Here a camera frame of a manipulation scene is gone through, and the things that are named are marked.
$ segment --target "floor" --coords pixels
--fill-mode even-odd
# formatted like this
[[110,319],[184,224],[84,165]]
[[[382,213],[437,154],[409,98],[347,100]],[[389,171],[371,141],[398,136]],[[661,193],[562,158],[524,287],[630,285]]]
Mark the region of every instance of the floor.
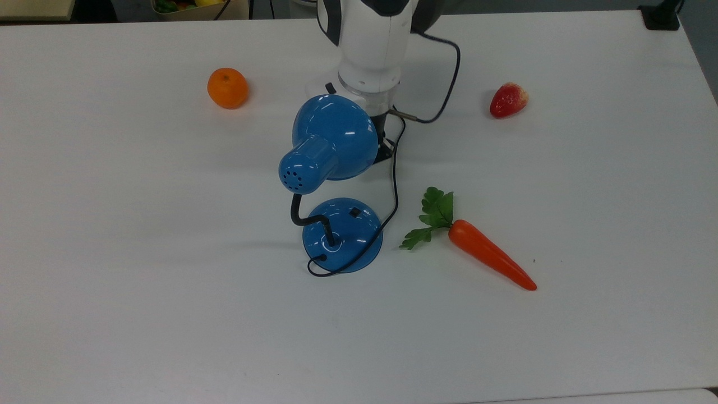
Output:
[[[270,19],[311,18],[315,9],[292,0],[255,0],[253,17]],[[635,10],[660,0],[445,0],[445,14],[509,12],[563,12],[589,10]],[[121,22],[157,21],[150,0],[112,0]],[[693,45],[713,97],[718,100],[718,0],[686,0],[681,23]]]

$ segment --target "plastic fruit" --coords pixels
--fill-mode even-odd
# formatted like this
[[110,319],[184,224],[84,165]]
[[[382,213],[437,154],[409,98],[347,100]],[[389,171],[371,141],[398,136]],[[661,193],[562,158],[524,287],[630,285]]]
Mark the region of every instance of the plastic fruit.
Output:
[[528,93],[516,83],[506,83],[496,91],[489,111],[494,118],[506,118],[523,109],[528,103]]
[[238,108],[249,96],[249,86],[242,73],[232,68],[217,69],[207,82],[207,93],[217,105]]

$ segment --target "green leaves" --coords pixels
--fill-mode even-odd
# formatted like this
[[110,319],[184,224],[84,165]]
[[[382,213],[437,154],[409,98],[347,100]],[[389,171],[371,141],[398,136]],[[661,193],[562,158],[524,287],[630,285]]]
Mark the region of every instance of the green leaves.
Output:
[[400,248],[413,249],[419,242],[430,242],[432,231],[441,228],[450,228],[454,223],[454,193],[444,194],[444,191],[435,187],[428,187],[421,200],[419,220],[428,225],[424,229],[410,231],[401,243]]

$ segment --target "power cord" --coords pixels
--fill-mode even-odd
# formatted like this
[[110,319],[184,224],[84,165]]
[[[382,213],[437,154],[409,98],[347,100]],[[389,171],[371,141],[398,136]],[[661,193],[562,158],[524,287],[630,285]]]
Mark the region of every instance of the power cord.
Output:
[[320,261],[320,262],[325,261],[327,259],[326,255],[321,254],[317,257],[312,257],[307,262],[307,270],[309,271],[310,274],[312,274],[316,277],[328,277],[328,276],[336,275],[338,273],[345,271],[347,268],[349,268],[351,265],[353,265],[355,262],[357,262],[367,251],[369,251],[372,244],[374,244],[374,242],[377,240],[377,238],[379,238],[379,236],[381,235],[381,232],[384,230],[384,228],[389,223],[391,218],[394,217],[394,214],[396,213],[396,211],[399,209],[399,192],[396,187],[396,151],[399,146],[399,140],[401,140],[401,137],[404,135],[404,130],[406,130],[406,121],[401,116],[399,117],[399,119],[401,120],[401,131],[399,132],[399,135],[396,137],[396,140],[394,141],[394,154],[393,154],[392,161],[391,161],[391,184],[392,184],[393,193],[394,193],[394,208],[392,209],[389,216],[387,216],[387,218],[384,219],[384,222],[381,224],[381,226],[379,226],[379,228],[376,230],[376,233],[374,233],[374,235],[371,237],[369,242],[364,246],[364,248],[359,252],[359,254],[357,254],[354,258],[351,259],[351,261],[347,262],[339,269],[332,270],[329,272],[324,272],[324,273],[318,273],[312,269],[312,263],[317,262],[317,261]]
[[230,2],[230,1],[232,1],[232,0],[226,0],[226,1],[225,1],[224,6],[222,6],[222,9],[220,10],[220,12],[217,13],[217,16],[214,18],[214,21],[217,21],[217,20],[222,16],[222,13],[225,11],[225,9],[226,9],[227,6],[229,5],[229,2]]
[[439,37],[431,36],[431,35],[427,34],[426,32],[414,32],[414,34],[418,34],[419,36],[427,38],[428,40],[432,40],[435,42],[441,42],[441,43],[445,43],[445,44],[453,46],[453,48],[456,50],[456,67],[454,68],[454,75],[452,76],[451,83],[449,84],[449,90],[447,91],[447,95],[444,98],[444,103],[442,104],[442,107],[439,109],[439,112],[433,118],[421,119],[421,118],[417,118],[414,115],[406,114],[404,112],[400,112],[395,109],[389,110],[389,113],[393,114],[393,115],[397,115],[401,118],[408,119],[410,121],[419,122],[420,124],[431,124],[433,121],[436,121],[442,115],[442,113],[444,112],[444,108],[446,108],[447,103],[449,102],[449,98],[451,97],[451,92],[454,90],[454,84],[456,83],[456,77],[459,75],[459,67],[461,66],[461,49],[459,49],[459,45],[456,45],[456,43],[454,43],[452,41],[445,40],[445,39],[439,38]]

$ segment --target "orange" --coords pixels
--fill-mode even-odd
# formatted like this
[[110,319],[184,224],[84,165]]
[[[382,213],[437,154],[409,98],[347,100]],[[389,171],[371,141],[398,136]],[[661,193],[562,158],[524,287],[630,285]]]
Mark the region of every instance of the orange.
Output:
[[217,69],[207,82],[207,92],[212,101],[222,108],[234,109],[244,104],[249,96],[249,86],[242,73],[232,68]]

